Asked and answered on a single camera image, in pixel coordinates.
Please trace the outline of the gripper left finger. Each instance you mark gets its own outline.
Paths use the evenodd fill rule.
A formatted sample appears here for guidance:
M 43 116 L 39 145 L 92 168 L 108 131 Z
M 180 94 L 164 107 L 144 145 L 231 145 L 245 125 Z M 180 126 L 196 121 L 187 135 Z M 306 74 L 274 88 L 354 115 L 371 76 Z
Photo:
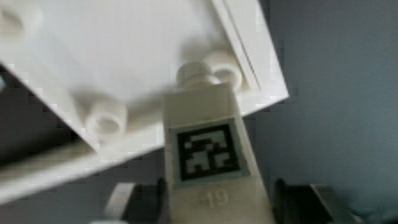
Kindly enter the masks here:
M 117 221 L 117 224 L 156 224 L 165 191 L 164 178 L 156 180 L 155 184 L 117 183 L 105 205 L 105 219 Z

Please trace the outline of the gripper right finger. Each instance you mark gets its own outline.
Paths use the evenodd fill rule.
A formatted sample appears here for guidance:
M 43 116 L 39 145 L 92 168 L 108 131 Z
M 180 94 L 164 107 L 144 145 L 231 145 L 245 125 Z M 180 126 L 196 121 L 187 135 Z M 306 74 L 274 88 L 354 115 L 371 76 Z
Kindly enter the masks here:
M 277 224 L 355 224 L 355 217 L 329 185 L 275 181 Z

